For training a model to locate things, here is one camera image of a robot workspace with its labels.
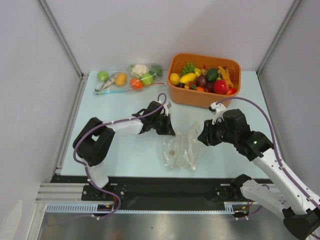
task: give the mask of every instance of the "metal floor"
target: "metal floor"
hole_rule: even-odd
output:
[[[118,213],[95,220],[46,213],[38,240],[294,240],[282,221],[266,209],[249,220],[218,214]]]

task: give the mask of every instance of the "cauliflower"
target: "cauliflower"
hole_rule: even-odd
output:
[[[137,64],[132,68],[131,75],[139,79],[143,74],[148,72],[149,68],[146,65]]]

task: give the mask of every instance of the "lemon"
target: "lemon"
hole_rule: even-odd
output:
[[[170,81],[170,83],[172,84],[172,85],[177,85],[178,83],[179,83],[179,81],[180,81],[180,77],[179,77],[179,75],[178,74],[176,74],[176,73],[171,73],[170,74],[170,77],[169,77],[169,81]]]
[[[121,87],[125,85],[126,81],[127,81],[127,75],[123,72],[120,72],[118,76],[116,76],[115,78],[115,85],[117,85],[118,87]]]

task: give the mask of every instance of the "bag of vegetables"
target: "bag of vegetables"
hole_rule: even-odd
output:
[[[128,73],[115,72],[109,74],[100,71],[97,74],[97,84],[94,90],[95,95],[124,93],[129,91],[140,91],[151,86],[164,86],[167,83],[161,81],[163,70],[159,65],[132,64]]]

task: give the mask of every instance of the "orange basket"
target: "orange basket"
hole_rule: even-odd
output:
[[[169,81],[170,74],[180,74],[188,62],[193,63],[194,66],[199,69],[202,69],[204,65],[207,70],[211,68],[218,68],[218,66],[222,66],[223,68],[227,67],[230,74],[231,82],[236,89],[236,93],[232,95],[221,95],[211,92],[185,89],[172,85]],[[172,59],[167,82],[169,85],[170,97],[176,104],[186,104],[208,108],[213,102],[217,102],[228,97],[234,97],[239,93],[241,85],[241,67],[236,61],[230,59],[190,53],[181,53],[176,55]],[[223,104],[227,107],[230,102],[231,100],[227,100],[223,102]]]

